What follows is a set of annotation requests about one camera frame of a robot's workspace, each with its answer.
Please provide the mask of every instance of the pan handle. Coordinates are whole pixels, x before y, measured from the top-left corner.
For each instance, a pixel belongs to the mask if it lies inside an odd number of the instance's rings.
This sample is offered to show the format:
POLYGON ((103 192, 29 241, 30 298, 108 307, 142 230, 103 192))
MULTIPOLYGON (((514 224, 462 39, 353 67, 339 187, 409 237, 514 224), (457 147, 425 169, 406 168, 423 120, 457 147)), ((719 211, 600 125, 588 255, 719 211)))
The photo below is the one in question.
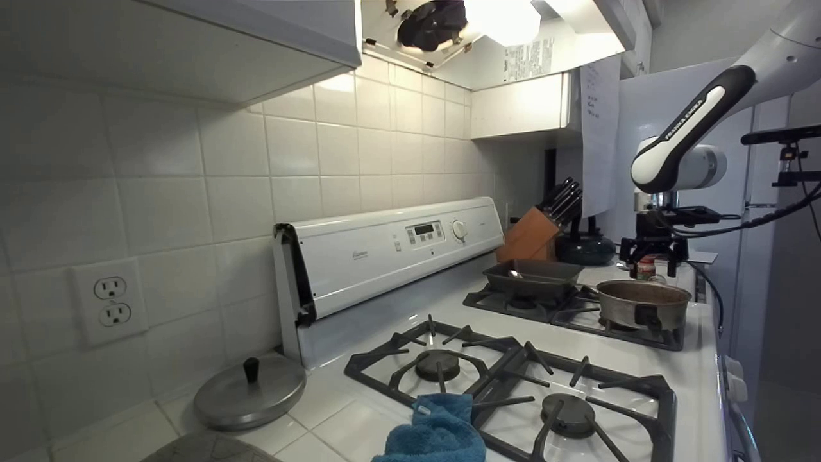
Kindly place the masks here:
POLYGON ((636 306, 634 307, 636 327, 650 327, 654 331, 661 331, 661 318, 656 306, 636 306))

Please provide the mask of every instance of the white stove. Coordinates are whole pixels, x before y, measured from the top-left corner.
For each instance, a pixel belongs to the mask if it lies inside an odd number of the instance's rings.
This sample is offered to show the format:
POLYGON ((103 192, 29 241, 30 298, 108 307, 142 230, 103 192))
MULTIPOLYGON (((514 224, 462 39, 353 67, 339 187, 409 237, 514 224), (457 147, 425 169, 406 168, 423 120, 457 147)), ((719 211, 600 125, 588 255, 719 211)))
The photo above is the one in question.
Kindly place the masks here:
MULTIPOLYGON (((276 225, 284 354, 310 366, 308 388, 333 377, 383 405, 353 413, 375 424, 409 420, 419 395, 475 395, 488 460, 725 460, 710 306, 687 307, 683 351, 464 307, 500 241, 491 197, 276 225)), ((350 438, 350 460, 384 443, 350 438)))

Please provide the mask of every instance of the metal pot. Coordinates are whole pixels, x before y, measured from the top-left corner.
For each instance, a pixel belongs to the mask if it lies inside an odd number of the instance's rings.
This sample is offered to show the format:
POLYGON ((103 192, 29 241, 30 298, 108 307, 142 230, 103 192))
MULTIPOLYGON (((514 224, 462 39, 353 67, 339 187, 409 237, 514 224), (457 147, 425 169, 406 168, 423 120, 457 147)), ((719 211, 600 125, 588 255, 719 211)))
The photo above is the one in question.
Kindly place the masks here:
POLYGON ((596 289, 602 322, 646 331, 686 327, 687 289, 636 280, 607 280, 596 286, 596 289))

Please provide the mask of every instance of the pot lid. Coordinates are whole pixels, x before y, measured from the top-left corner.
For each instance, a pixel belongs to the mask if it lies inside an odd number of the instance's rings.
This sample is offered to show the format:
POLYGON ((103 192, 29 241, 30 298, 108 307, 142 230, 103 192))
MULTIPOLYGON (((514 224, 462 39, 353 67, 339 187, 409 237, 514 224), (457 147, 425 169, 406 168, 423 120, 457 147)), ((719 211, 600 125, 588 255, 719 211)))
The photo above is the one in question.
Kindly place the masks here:
POLYGON ((196 413, 211 429, 247 432, 288 413, 302 395, 305 370, 283 357, 248 357, 211 377, 196 395, 196 413))

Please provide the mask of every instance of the lid handle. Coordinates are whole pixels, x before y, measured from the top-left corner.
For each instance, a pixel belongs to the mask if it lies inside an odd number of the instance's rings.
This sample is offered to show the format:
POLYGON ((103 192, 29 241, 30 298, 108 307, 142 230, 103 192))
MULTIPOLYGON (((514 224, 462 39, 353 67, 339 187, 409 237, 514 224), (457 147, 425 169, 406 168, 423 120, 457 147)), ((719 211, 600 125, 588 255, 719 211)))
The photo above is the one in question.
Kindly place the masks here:
POLYGON ((258 379, 258 360, 248 357, 241 370, 247 373, 247 383, 253 386, 258 379))

